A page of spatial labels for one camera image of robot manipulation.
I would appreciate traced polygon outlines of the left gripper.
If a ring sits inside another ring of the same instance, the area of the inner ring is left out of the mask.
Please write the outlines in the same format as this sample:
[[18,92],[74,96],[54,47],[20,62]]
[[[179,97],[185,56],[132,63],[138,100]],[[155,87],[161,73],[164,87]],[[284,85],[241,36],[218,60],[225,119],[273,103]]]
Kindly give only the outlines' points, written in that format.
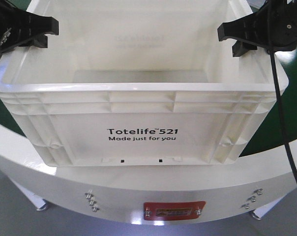
[[[0,56],[15,47],[48,48],[48,37],[44,34],[59,35],[58,20],[27,12],[8,0],[0,0]],[[29,39],[29,35],[39,36]]]

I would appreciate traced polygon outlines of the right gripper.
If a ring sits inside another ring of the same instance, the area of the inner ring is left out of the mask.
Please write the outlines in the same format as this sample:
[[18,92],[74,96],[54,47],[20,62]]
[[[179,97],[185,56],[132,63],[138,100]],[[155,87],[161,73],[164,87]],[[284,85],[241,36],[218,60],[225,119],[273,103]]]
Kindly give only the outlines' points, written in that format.
[[[217,28],[218,40],[235,39],[233,57],[241,57],[257,47],[272,43],[274,51],[292,51],[297,47],[297,0],[267,0],[261,8]],[[243,41],[254,41],[248,44]]]

